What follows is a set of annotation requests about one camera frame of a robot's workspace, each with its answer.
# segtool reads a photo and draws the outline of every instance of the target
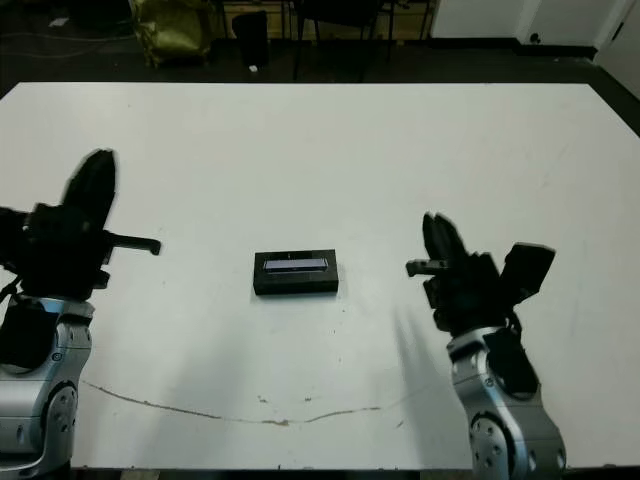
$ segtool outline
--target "cable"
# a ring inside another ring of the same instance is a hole
[[[61,54],[61,55],[38,55],[36,53],[26,53],[26,52],[3,52],[2,50],[0,50],[0,57],[2,56],[9,56],[9,57],[30,57],[30,58],[40,58],[40,59],[57,59],[57,60],[62,60],[65,58],[73,58],[73,57],[80,57],[82,55],[86,55],[87,53],[91,53],[91,52],[95,52],[96,50],[98,50],[102,45],[99,45],[97,48],[89,48],[87,50],[83,50],[82,52],[75,52],[75,53],[66,53],[66,54]]]
[[[122,37],[103,37],[103,38],[61,37],[58,35],[46,35],[44,33],[31,33],[31,32],[4,33],[0,35],[0,38],[12,38],[12,37],[40,37],[40,38],[47,38],[49,40],[69,40],[70,42],[110,42],[110,41],[128,40],[130,38],[135,38],[135,35],[131,34],[131,35],[124,35]]]

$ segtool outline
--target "yellow bag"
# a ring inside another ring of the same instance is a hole
[[[133,0],[133,25],[147,64],[205,58],[213,34],[211,7],[202,0]]]

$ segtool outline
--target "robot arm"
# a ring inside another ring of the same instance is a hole
[[[430,260],[407,263],[424,282],[434,320],[452,340],[452,380],[467,413],[478,479],[559,479],[565,448],[544,411],[540,383],[520,343],[513,307],[540,289],[554,252],[516,244],[499,274],[487,253],[469,255],[453,224],[426,214]]]
[[[0,327],[0,480],[65,478],[78,380],[91,353],[94,288],[114,247],[160,253],[157,240],[103,230],[115,195],[111,151],[90,155],[60,205],[0,208],[0,264],[16,274]],[[22,291],[17,292],[21,284]]]

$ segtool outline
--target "table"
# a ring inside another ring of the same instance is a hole
[[[425,210],[498,265],[552,246],[517,311],[574,467],[637,463],[640,141],[585,85],[20,84],[1,203],[55,203],[119,154],[117,251],[92,297],[73,464],[468,468]],[[335,297],[258,298],[253,253],[335,248]],[[3,274],[6,282],[10,277]]]

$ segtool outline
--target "dark floor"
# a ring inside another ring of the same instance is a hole
[[[288,41],[273,41],[270,63],[256,74],[242,65],[234,42],[214,43],[208,64],[147,67],[125,24],[80,28],[49,22],[66,11],[28,9],[19,2],[0,7],[0,98],[18,82],[292,82],[295,54]],[[363,49],[357,42],[303,47],[300,82],[356,82],[368,58],[372,83],[588,83],[640,134],[640,102],[585,58],[523,56],[511,49],[434,49],[428,44]]]

